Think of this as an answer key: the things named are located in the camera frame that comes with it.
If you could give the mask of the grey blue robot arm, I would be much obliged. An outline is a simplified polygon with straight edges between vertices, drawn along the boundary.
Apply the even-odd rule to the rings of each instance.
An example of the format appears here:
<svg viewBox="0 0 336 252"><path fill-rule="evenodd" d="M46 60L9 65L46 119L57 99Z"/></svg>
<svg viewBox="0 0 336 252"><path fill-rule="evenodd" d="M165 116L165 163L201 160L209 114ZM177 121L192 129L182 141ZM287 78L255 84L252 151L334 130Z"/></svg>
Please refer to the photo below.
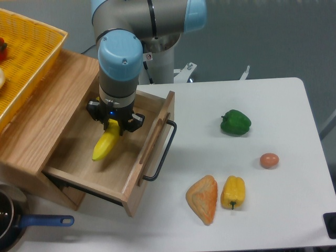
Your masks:
<svg viewBox="0 0 336 252"><path fill-rule="evenodd" d="M182 34L202 29L205 1L91 1L99 62L99 100L87 110L105 127L116 120L120 131L142 127L133 111L141 83L174 81L174 46Z"/></svg>

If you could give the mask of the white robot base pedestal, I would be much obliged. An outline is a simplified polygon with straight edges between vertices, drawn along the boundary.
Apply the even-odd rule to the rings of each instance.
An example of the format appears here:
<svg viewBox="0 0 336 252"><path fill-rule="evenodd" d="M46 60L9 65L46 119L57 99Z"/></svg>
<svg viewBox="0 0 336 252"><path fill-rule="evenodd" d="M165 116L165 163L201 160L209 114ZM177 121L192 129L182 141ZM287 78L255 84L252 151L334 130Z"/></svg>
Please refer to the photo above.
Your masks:
<svg viewBox="0 0 336 252"><path fill-rule="evenodd" d="M144 62L140 85L174 82L174 49L180 37L180 34L171 34L142 41Z"/></svg>

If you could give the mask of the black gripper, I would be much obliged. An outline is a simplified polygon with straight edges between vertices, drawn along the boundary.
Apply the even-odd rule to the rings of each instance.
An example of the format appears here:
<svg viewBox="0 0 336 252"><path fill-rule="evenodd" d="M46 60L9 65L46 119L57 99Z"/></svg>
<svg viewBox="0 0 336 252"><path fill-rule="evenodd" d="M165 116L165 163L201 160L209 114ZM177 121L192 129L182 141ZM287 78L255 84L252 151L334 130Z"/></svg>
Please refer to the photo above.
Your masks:
<svg viewBox="0 0 336 252"><path fill-rule="evenodd" d="M106 130L109 126L109 119L116 120L119 126L119 136L123 136L124 131L134 132L143 126L145 116L134 113L134 101L126 107L117 107L112 101L105 103L98 99L91 99L87 103L87 111L95 121L103 124Z"/></svg>

